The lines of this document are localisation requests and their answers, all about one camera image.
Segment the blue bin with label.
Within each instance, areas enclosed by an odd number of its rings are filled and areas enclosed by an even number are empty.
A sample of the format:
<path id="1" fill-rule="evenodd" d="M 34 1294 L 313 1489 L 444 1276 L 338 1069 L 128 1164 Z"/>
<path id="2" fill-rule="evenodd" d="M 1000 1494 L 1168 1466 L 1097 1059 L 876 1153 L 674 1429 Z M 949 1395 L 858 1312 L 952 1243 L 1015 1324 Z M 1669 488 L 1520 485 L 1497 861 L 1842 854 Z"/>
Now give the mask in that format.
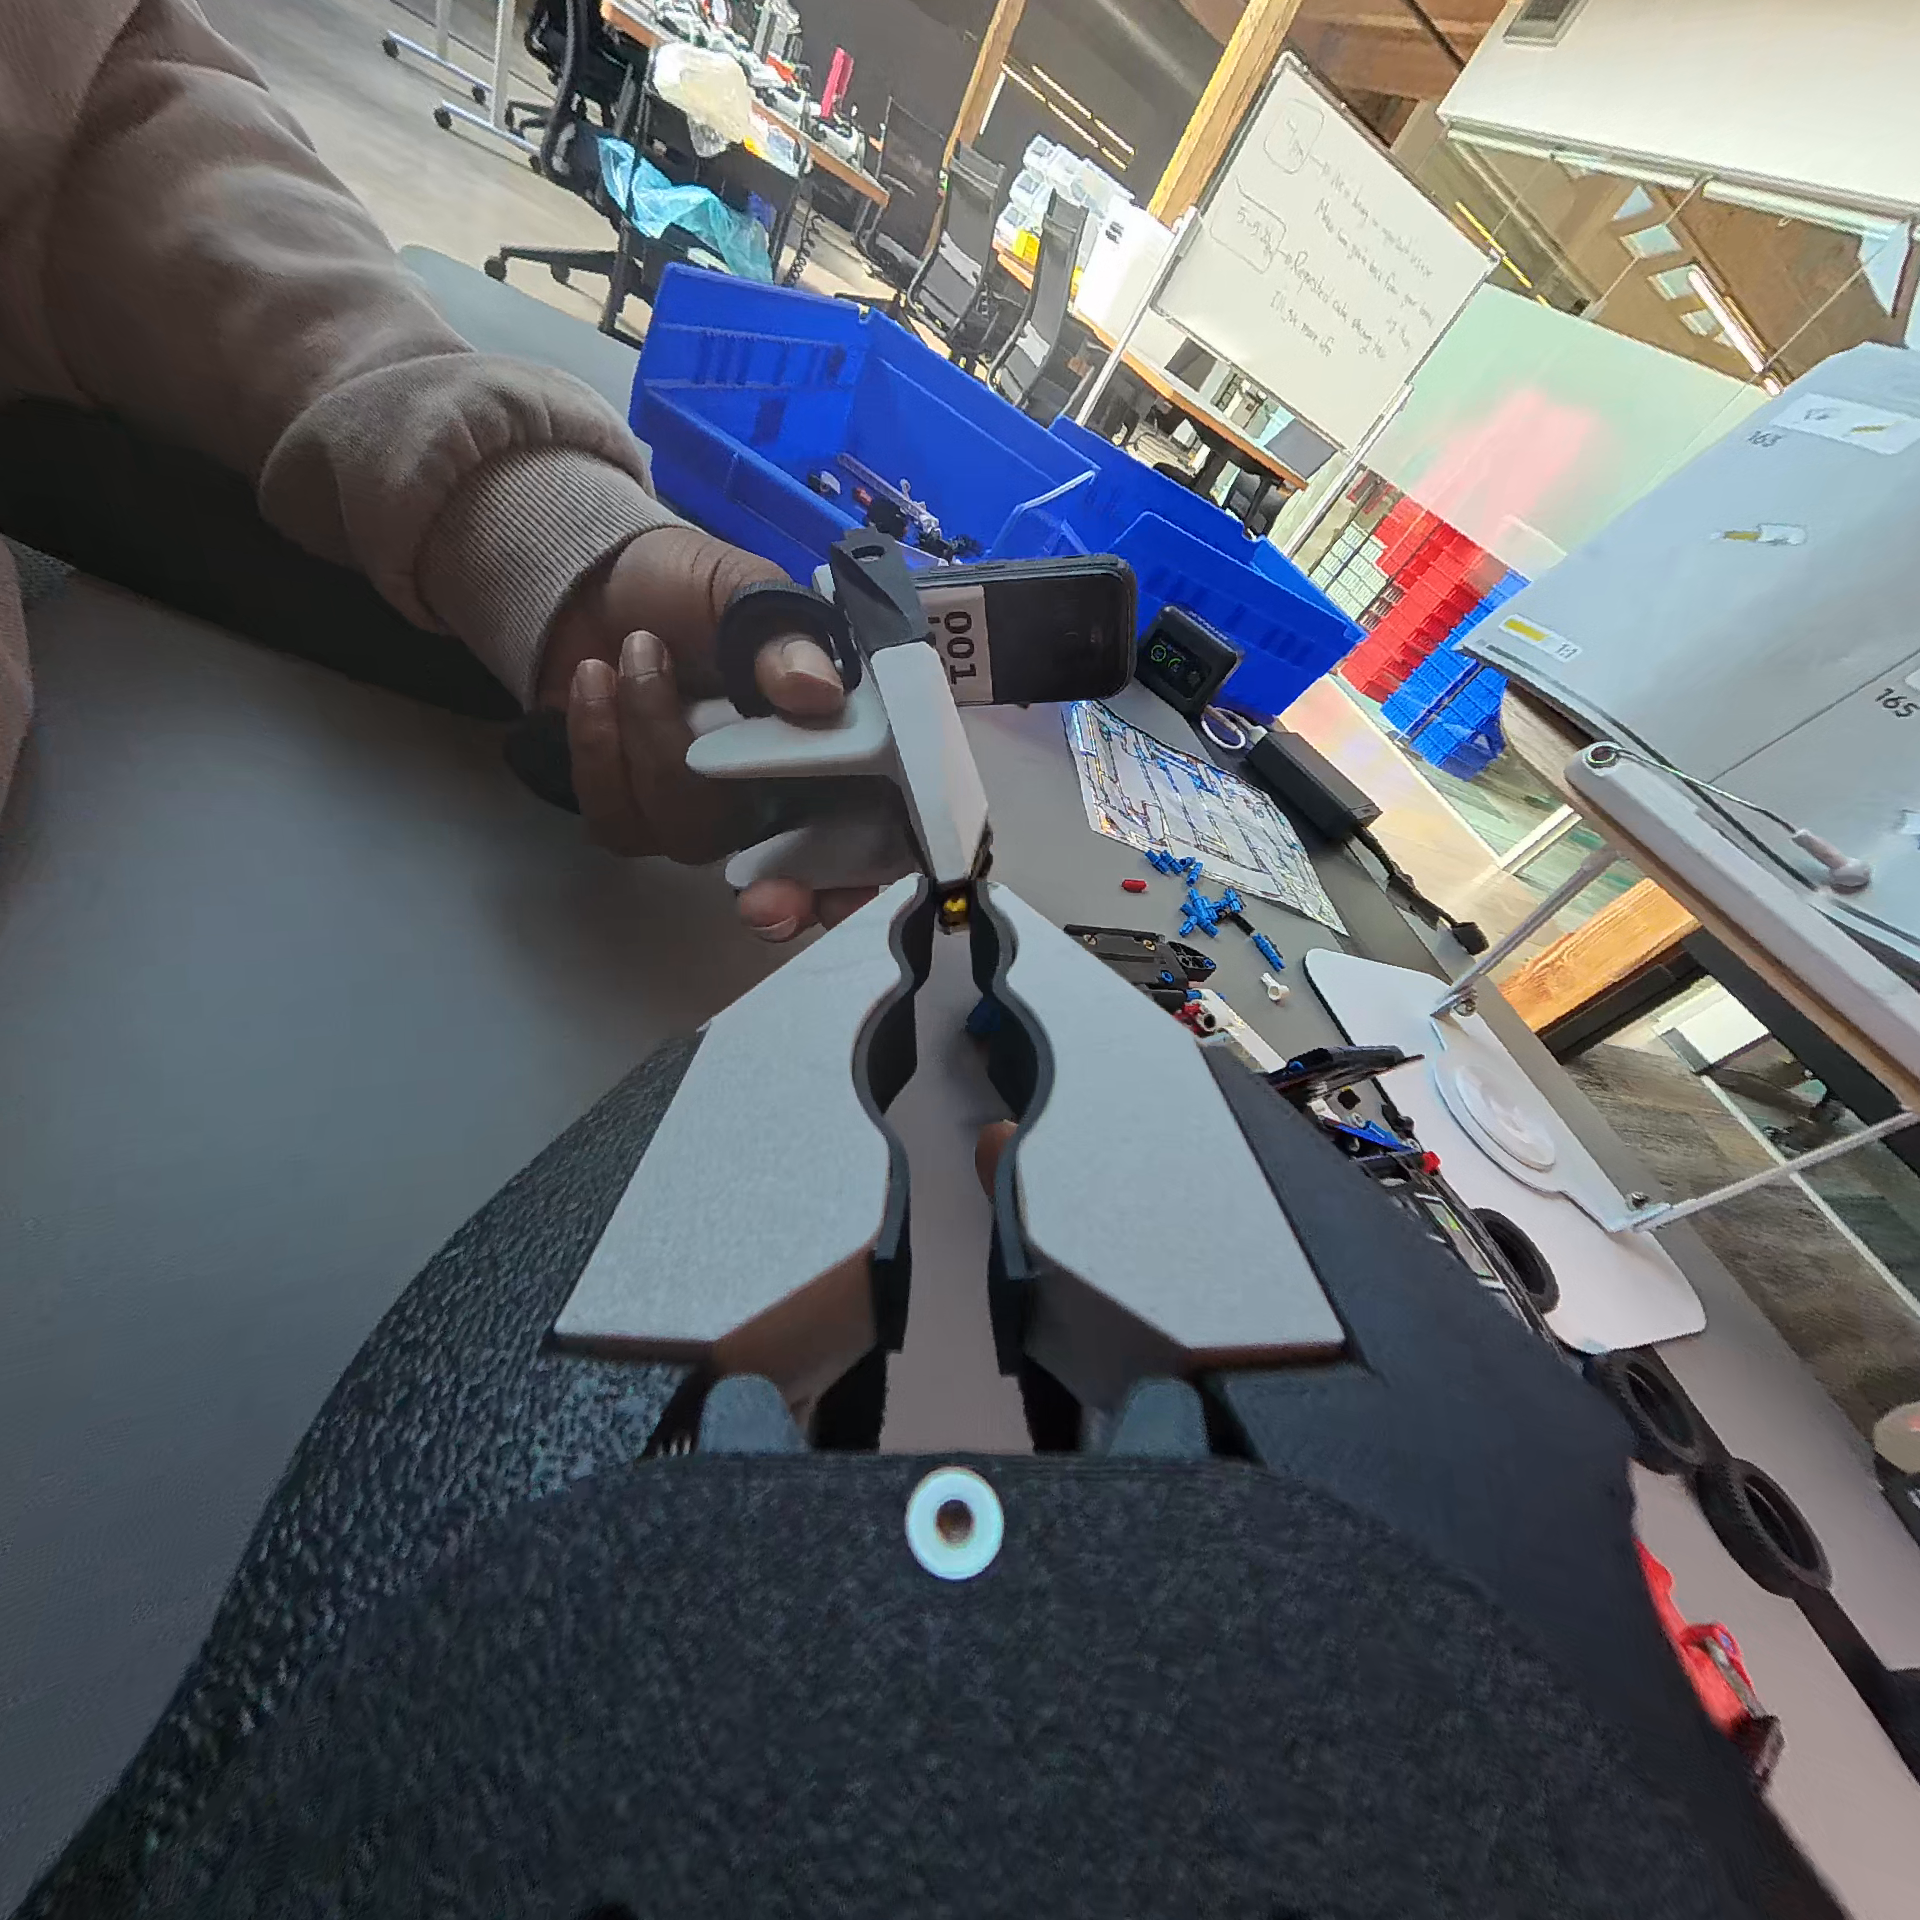
<path id="1" fill-rule="evenodd" d="M 1095 469 L 879 312 L 720 272 L 663 272 L 630 396 L 661 498 L 806 581 L 901 493 L 964 560 L 1109 546 Z"/>

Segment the white metal book stand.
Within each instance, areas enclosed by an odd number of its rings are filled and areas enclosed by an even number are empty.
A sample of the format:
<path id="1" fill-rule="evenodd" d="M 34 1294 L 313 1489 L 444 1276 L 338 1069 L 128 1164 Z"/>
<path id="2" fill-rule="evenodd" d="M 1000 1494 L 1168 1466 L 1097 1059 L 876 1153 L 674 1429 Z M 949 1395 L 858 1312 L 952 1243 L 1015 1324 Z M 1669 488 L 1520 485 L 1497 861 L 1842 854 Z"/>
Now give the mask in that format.
<path id="1" fill-rule="evenodd" d="M 1615 740 L 1573 756 L 1565 780 L 1608 843 L 1458 980 L 1329 949 L 1310 950 L 1304 972 L 1346 1040 L 1424 1056 L 1388 1075 L 1382 1089 L 1408 1106 L 1468 1204 L 1509 1216 L 1537 1243 L 1561 1290 L 1546 1325 L 1573 1355 L 1591 1358 L 1704 1328 L 1704 1308 L 1660 1243 L 1662 1230 L 1912 1129 L 1918 1028 L 1912 984 L 1834 916 L 1842 898 L 1870 886 L 1868 861 L 1769 806 Z M 1727 925 L 1785 984 L 1810 992 L 1815 1009 L 1852 1027 L 1861 1051 L 1877 1054 L 1904 1085 L 1894 1114 L 1796 1164 L 1682 1202 L 1625 1193 L 1481 1011 L 1497 1002 L 1486 989 L 1487 973 L 1524 933 L 1604 874 L 1615 853 L 1664 875 L 1671 891 Z"/>

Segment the grey instruction booklet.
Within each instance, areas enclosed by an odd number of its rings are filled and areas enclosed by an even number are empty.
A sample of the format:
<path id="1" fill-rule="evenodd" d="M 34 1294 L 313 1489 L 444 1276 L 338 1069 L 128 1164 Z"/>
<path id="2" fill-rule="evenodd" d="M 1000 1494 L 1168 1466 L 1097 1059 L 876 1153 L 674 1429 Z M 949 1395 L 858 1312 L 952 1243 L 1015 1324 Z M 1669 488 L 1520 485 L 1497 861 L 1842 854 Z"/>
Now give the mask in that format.
<path id="1" fill-rule="evenodd" d="M 1690 778 L 1842 920 L 1916 947 L 1918 354 L 1823 358 L 1487 614 L 1468 649 Z"/>

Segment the pile of blue pins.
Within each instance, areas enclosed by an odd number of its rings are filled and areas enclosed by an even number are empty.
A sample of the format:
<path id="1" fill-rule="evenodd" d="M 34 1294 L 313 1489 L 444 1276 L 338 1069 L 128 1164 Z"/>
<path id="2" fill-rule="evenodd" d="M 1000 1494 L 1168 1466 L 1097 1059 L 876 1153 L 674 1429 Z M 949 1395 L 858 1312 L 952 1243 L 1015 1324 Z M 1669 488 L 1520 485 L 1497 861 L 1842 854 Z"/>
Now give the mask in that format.
<path id="1" fill-rule="evenodd" d="M 1224 885 L 1215 896 L 1209 896 L 1202 882 L 1209 878 L 1204 861 L 1197 854 L 1174 854 L 1170 848 L 1154 848 L 1148 846 L 1143 851 L 1145 861 L 1168 878 L 1177 878 L 1183 885 L 1183 906 L 1182 906 L 1182 938 L 1191 933 L 1202 933 L 1213 939 L 1221 925 L 1236 928 L 1260 953 L 1263 965 L 1280 973 L 1286 966 L 1285 955 L 1277 947 L 1247 920 L 1244 898 L 1236 889 Z"/>

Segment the blue sticker sheet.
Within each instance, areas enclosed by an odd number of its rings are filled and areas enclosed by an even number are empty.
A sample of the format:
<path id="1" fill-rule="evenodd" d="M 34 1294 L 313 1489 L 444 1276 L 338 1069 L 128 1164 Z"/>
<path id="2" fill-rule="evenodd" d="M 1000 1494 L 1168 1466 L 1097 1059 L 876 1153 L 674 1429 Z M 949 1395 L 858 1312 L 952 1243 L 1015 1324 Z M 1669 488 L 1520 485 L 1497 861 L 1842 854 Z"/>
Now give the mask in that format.
<path id="1" fill-rule="evenodd" d="M 1280 804 L 1253 784 L 1177 753 L 1104 704 L 1063 708 L 1063 736 L 1088 826 L 1158 851 L 1234 891 L 1282 906 L 1335 938 L 1349 925 Z"/>

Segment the person's left forearm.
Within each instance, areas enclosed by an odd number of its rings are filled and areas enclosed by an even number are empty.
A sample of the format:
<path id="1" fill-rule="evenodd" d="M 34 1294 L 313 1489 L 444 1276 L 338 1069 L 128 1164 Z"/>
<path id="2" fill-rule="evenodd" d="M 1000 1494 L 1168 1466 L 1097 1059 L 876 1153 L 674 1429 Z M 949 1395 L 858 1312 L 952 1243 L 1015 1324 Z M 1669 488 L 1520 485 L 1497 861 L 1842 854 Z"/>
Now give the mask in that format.
<path id="1" fill-rule="evenodd" d="M 246 485 L 311 560 L 527 702 L 670 636 L 686 524 L 612 404 L 470 345 L 190 5 L 4 5 L 4 396 Z"/>

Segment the black power adapter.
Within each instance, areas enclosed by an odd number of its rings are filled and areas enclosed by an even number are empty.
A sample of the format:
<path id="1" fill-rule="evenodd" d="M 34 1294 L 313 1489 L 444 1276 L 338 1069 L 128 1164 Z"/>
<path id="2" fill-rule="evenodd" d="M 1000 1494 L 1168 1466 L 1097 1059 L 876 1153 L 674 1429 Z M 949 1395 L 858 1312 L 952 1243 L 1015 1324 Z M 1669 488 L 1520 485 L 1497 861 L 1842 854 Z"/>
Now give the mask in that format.
<path id="1" fill-rule="evenodd" d="M 1295 826 L 1311 828 L 1332 846 L 1374 842 L 1381 806 L 1304 736 L 1268 726 L 1241 756 L 1238 773 L 1277 803 Z"/>

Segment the brick-built toy race car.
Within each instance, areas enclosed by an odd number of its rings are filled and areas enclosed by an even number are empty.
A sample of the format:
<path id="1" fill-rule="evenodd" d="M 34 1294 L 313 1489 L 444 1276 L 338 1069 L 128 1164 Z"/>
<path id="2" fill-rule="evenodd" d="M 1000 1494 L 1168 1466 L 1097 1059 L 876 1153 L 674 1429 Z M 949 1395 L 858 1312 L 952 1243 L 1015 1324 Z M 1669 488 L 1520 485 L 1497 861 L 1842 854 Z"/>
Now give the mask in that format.
<path id="1" fill-rule="evenodd" d="M 1232 1056 L 1302 1114 L 1346 1164 L 1444 1245 L 1484 1292 L 1529 1333 L 1557 1345 L 1546 1318 L 1532 1318 L 1524 1304 L 1502 1283 L 1477 1232 L 1472 1206 L 1446 1180 L 1414 1120 L 1381 1090 L 1388 1075 L 1420 1065 L 1421 1054 L 1393 1045 L 1282 1054 L 1212 989 L 1215 963 L 1197 949 L 1134 928 L 1069 924 L 1065 934 L 1174 1018 L 1199 1046 Z"/>

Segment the black rubber toy tyre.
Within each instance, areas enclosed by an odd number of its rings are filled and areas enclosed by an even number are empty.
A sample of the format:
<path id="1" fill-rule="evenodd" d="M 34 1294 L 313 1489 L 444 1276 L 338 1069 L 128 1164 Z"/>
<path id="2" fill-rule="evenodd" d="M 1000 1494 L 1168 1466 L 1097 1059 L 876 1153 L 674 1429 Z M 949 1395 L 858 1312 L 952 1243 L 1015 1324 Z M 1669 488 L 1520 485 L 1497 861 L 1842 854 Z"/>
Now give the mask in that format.
<path id="1" fill-rule="evenodd" d="M 1524 1312 L 1542 1324 L 1561 1306 L 1561 1288 L 1537 1243 L 1489 1206 L 1474 1206 L 1472 1218 L 1502 1283 L 1524 1304 Z"/>
<path id="2" fill-rule="evenodd" d="M 1765 1594 L 1805 1600 L 1832 1590 L 1832 1563 L 1786 1491 L 1727 1456 L 1696 1475 L 1696 1505 L 1720 1548 Z"/>
<path id="3" fill-rule="evenodd" d="M 1719 1456 L 1716 1435 L 1660 1353 L 1630 1348 L 1591 1355 L 1582 1373 L 1625 1421 L 1644 1469 L 1690 1482 Z"/>

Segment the small black display device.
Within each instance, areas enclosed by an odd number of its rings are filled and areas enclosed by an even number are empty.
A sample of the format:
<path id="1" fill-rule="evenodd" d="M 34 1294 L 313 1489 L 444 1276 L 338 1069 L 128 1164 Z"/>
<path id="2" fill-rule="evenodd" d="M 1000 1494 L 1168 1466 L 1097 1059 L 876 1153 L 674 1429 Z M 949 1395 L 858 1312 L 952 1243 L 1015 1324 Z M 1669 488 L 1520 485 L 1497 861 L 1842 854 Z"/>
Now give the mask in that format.
<path id="1" fill-rule="evenodd" d="M 1136 643 L 1136 682 L 1182 718 L 1199 723 L 1241 661 L 1241 646 L 1215 626 L 1166 603 Z"/>

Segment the stack of white containers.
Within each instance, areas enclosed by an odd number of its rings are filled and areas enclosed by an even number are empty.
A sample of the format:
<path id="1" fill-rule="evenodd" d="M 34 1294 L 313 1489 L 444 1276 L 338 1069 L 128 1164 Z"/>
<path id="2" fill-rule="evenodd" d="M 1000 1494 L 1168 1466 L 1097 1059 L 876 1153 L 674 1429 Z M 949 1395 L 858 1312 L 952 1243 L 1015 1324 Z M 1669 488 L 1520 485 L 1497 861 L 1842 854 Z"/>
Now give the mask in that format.
<path id="1" fill-rule="evenodd" d="M 1085 226 L 1074 253 L 1071 296 L 1088 300 L 1097 316 L 1111 316 L 1158 267 L 1173 228 L 1136 204 L 1130 190 L 1097 160 L 1045 136 L 1031 138 L 997 218 L 993 245 L 1032 266 L 1045 214 L 1076 209 L 1085 213 Z"/>

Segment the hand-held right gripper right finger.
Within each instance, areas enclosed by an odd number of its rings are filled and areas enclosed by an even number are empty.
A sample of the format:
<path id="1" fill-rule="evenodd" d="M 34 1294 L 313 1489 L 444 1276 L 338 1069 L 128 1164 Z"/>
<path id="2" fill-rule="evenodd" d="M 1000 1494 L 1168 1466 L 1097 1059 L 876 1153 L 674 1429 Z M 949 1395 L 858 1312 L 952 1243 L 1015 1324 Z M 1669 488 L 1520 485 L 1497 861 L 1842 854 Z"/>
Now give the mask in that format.
<path id="1" fill-rule="evenodd" d="M 1002 1373 L 1116 1413 L 1138 1380 L 1329 1361 L 1346 1330 L 1230 1085 L 1262 1083 L 998 880 L 976 886 L 983 1040 L 1015 1123 L 992 1174 Z"/>

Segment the person's left hand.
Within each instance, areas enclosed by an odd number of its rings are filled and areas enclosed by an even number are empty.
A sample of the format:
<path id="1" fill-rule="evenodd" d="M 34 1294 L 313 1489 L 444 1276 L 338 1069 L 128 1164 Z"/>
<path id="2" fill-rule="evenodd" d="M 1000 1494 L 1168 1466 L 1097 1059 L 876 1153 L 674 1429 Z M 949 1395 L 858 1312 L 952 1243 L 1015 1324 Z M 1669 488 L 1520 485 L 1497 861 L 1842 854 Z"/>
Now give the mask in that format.
<path id="1" fill-rule="evenodd" d="M 589 834 L 621 857 L 705 866 L 757 840 L 744 784 L 686 768 L 692 706 L 718 698 L 712 632 L 778 570 L 688 526 L 638 536 L 582 577 L 548 628 L 535 702 L 565 714 Z"/>

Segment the black office chair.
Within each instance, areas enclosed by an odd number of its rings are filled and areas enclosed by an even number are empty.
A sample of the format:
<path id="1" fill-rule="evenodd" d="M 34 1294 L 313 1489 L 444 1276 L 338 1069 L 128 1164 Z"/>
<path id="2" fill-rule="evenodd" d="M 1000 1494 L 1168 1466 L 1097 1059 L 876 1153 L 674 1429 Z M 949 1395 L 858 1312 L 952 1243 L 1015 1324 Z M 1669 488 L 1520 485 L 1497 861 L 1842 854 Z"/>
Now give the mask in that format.
<path id="1" fill-rule="evenodd" d="M 1000 165 L 966 142 L 952 146 L 927 252 L 898 306 L 901 322 L 935 339 L 964 373 L 974 373 L 993 314 L 988 281 L 1002 188 Z"/>
<path id="2" fill-rule="evenodd" d="M 1022 321 L 988 370 L 992 390 L 1042 428 L 1052 428 L 1074 386 L 1066 322 L 1085 224 L 1088 209 L 1061 190 L 1048 193 Z"/>
<path id="3" fill-rule="evenodd" d="M 638 290 L 640 242 L 630 238 L 626 214 L 606 182 L 600 150 L 614 138 L 614 107 L 633 73 L 612 51 L 599 8 L 589 3 L 535 3 L 525 48 L 553 81 L 548 107 L 535 112 L 535 171 L 602 218 L 614 242 L 610 250 L 502 246 L 487 257 L 481 272 L 504 281 L 509 266 L 520 260 L 545 267 L 557 283 L 569 283 L 576 272 L 599 276 L 607 285 L 599 329 L 628 345 L 633 339 L 618 322 Z"/>

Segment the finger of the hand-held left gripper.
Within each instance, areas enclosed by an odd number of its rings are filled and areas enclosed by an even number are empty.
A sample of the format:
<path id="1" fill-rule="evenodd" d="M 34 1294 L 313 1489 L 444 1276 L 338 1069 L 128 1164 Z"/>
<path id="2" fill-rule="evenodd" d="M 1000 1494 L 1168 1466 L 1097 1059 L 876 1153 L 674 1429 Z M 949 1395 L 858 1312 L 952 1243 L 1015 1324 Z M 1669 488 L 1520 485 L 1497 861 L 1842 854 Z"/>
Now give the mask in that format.
<path id="1" fill-rule="evenodd" d="M 922 874 L 952 889 L 981 874 L 989 804 L 944 666 L 922 641 L 878 649 L 869 675 L 892 734 Z"/>

